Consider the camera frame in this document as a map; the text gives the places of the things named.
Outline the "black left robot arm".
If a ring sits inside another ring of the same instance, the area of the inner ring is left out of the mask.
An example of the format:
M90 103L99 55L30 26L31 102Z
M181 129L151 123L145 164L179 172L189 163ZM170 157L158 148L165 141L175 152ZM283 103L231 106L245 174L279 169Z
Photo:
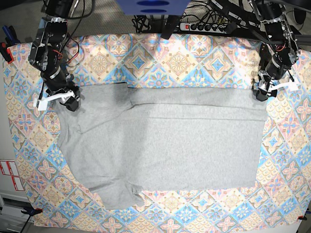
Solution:
M288 24L284 5L267 0L250 0L249 4L257 20L264 25L267 38L254 30L252 34L273 51L264 68L258 72L259 84L255 96L259 101L266 101L277 96L274 82L283 78L298 61L300 49Z

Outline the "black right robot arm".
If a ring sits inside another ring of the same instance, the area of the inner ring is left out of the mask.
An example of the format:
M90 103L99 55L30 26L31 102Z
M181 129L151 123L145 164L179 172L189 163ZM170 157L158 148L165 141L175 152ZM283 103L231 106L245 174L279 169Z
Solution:
M46 16L40 21L32 42L28 61L40 71L43 85L33 101L33 107L45 111L49 102L58 100L69 111L76 111L80 102L79 87L73 75L61 68L61 48L67 37L69 12L72 0L50 0L45 8Z

